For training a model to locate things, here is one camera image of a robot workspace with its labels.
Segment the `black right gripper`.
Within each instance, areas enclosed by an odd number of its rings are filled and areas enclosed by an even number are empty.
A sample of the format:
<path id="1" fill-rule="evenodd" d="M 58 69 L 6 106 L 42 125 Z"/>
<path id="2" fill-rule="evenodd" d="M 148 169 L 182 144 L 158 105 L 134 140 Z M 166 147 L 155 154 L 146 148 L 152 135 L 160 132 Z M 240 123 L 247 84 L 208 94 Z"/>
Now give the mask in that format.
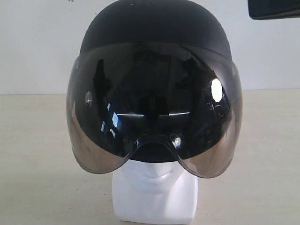
<path id="1" fill-rule="evenodd" d="M 300 17 L 300 0 L 248 0 L 247 6 L 253 20 Z"/>

